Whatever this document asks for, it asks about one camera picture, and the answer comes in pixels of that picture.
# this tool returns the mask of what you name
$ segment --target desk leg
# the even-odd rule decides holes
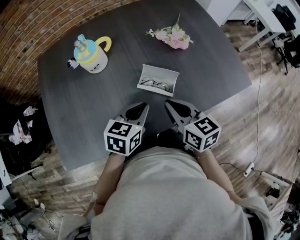
[[[266,40],[263,40],[259,46],[264,46],[267,42],[271,41],[272,39],[276,38],[278,35],[280,34],[280,32],[275,32],[273,33],[270,37],[268,37]]]
[[[248,16],[245,18],[244,24],[247,24],[254,16],[255,13],[251,11],[251,13],[249,13]]]
[[[265,28],[264,30],[262,30],[261,32],[259,32],[256,36],[254,36],[253,38],[251,38],[249,41],[247,41],[243,46],[241,46],[239,48],[239,52],[244,51],[247,47],[249,47],[250,45],[252,45],[253,43],[255,43],[256,41],[258,41],[259,39],[261,39],[264,35],[266,35],[270,30]]]

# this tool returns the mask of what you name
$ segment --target flower bouquet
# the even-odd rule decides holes
[[[177,22],[172,27],[157,29],[153,31],[150,29],[146,34],[150,34],[152,37],[156,37],[158,40],[167,43],[174,49],[181,48],[187,49],[189,43],[194,43],[191,40],[189,35],[187,35],[182,28],[179,27],[179,18],[180,14],[178,15]]]

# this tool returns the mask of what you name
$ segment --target brick wall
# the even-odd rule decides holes
[[[0,14],[0,96],[40,96],[37,59],[71,29],[135,0],[11,0]]]

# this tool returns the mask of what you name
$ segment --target pink artificial flower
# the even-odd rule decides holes
[[[174,40],[181,39],[181,38],[183,38],[184,34],[185,34],[185,32],[181,29],[176,30],[175,28],[172,28],[171,39],[174,39]]]
[[[185,39],[182,41],[182,49],[185,50],[188,48],[188,44],[189,44],[189,39]]]
[[[171,39],[169,45],[174,49],[182,48],[182,41]]]
[[[167,33],[165,31],[159,31],[155,37],[158,39],[158,40],[162,40],[164,41],[167,37]]]

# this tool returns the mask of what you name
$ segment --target yellow mug handle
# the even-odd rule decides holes
[[[110,37],[101,37],[95,41],[96,45],[99,45],[102,42],[106,42],[106,46],[103,50],[107,52],[112,46],[112,40],[110,39]]]

